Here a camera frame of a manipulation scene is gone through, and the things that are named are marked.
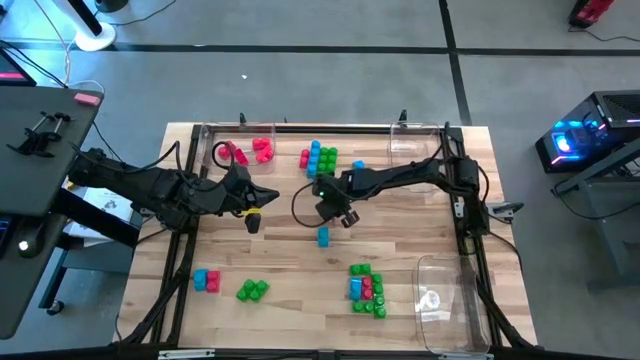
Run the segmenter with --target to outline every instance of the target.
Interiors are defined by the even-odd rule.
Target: clear plastic bin
[[[256,138],[268,138],[273,150],[273,158],[260,163],[257,160],[259,150],[254,150],[253,140]],[[237,148],[242,149],[248,160],[249,173],[255,175],[271,174],[275,170],[277,159],[276,151],[276,127],[274,123],[205,123],[200,129],[200,139],[198,141],[198,154],[196,161],[213,170],[217,168],[213,162],[212,150],[219,141],[231,141]],[[216,160],[221,165],[229,165],[231,159],[223,160],[217,154],[222,147],[216,149]]]
[[[435,123],[406,123],[396,121],[391,123],[389,131],[389,166],[402,166],[412,161],[419,162],[429,158],[440,146],[438,125]],[[438,188],[432,184],[414,184],[394,189],[394,193],[401,195],[410,193],[431,193]]]
[[[416,331],[431,352],[484,354],[488,319],[476,289],[473,260],[424,256],[413,273]]]

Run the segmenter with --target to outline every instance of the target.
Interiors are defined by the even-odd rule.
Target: desk
[[[193,125],[170,123],[161,153],[175,140],[188,144]],[[502,201],[488,129],[465,127],[463,134],[467,154],[478,160],[489,175],[488,201]],[[449,197],[439,190],[392,190],[357,202],[354,209],[361,221],[350,229],[336,223],[330,229],[331,247],[320,249],[316,245],[317,230],[299,226],[290,213],[293,193],[308,183],[298,168],[300,151],[314,138],[338,148],[338,173],[358,159],[373,168],[389,166],[388,135],[278,134],[274,173],[252,176],[256,184],[277,189],[281,194],[264,208],[261,231],[248,234],[244,222],[231,216],[200,219],[192,272],[197,268],[221,270],[221,294],[197,293],[192,283],[189,285],[180,347],[424,349],[416,337],[411,272],[423,255],[457,253]],[[186,159],[187,146],[182,146],[181,152],[182,159]],[[171,168],[175,163],[167,160],[161,166]],[[220,175],[217,171],[209,177],[215,180]],[[316,201],[312,201],[310,192],[303,194],[306,195],[301,195],[296,210],[303,221],[312,222],[315,217],[311,203]],[[497,222],[491,225],[494,232],[513,241],[508,226]],[[140,236],[157,230],[158,224],[150,221]],[[169,239],[170,234],[165,232],[135,250],[118,322],[123,336],[142,320],[157,298]],[[516,255],[491,237],[485,237],[484,244],[498,305],[523,337],[536,343]],[[351,313],[347,269],[350,264],[362,262],[371,263],[385,279],[385,320]],[[248,278],[271,283],[259,304],[241,303],[234,297]],[[172,314],[170,302],[163,339]]]

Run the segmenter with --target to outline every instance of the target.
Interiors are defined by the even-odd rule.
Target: blue led light
[[[560,149],[560,151],[571,151],[571,146],[569,146],[569,143],[567,143],[567,138],[564,136],[558,136],[556,138],[556,145],[558,145],[558,149]]]

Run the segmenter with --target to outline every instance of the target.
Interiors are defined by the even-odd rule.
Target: black desk
[[[0,339],[10,338],[15,333],[54,248],[60,245],[59,238],[68,218],[113,239],[125,234],[117,240],[125,238],[123,242],[129,241],[128,245],[135,247],[137,229],[60,188],[75,159],[69,143],[82,145],[98,113],[97,107],[80,105],[73,99],[78,92],[58,88],[0,87],[0,161],[4,166],[0,176],[0,213],[15,219],[28,216],[36,222],[44,222],[45,239],[42,252],[33,258],[18,254],[18,242],[25,239],[11,236],[5,245],[0,257]],[[82,93],[102,98],[98,92]],[[41,118],[40,111],[62,112],[74,119],[60,127],[62,140],[47,148],[55,157],[24,156],[7,148],[6,143],[20,145],[25,139],[24,128],[36,124]],[[53,130],[54,127],[51,123],[38,130]],[[96,227],[110,229],[103,231]],[[110,231],[115,228],[119,234]]]

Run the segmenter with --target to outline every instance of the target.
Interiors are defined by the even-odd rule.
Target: white cable
[[[64,40],[62,39],[62,35],[60,35],[60,32],[58,31],[58,28],[56,28],[56,26],[53,24],[53,21],[51,21],[51,18],[49,18],[49,15],[47,15],[47,12],[44,11],[44,9],[42,8],[42,5],[40,5],[38,0],[33,0],[33,1],[36,3],[36,5],[40,9],[40,11],[44,15],[44,17],[47,18],[47,21],[49,21],[49,24],[51,24],[51,27],[56,32],[56,35],[58,35],[58,38],[60,39],[60,43],[62,43],[62,48],[64,49],[64,51],[66,53],[66,56],[65,56],[64,81],[63,82],[64,82],[65,85],[67,85],[69,83],[69,77],[71,76],[71,57],[69,55],[69,48],[71,48],[71,44],[69,44],[69,47],[67,47],[67,44],[65,44]]]
[[[72,86],[76,86],[76,85],[80,85],[80,84],[87,84],[87,83],[91,83],[91,84],[95,84],[100,88],[100,91],[102,92],[102,95],[104,97],[107,97],[107,90],[105,90],[104,86],[102,86],[102,84],[100,84],[99,82],[97,82],[96,80],[82,80],[82,81],[76,81],[74,83],[69,84],[69,87]]]

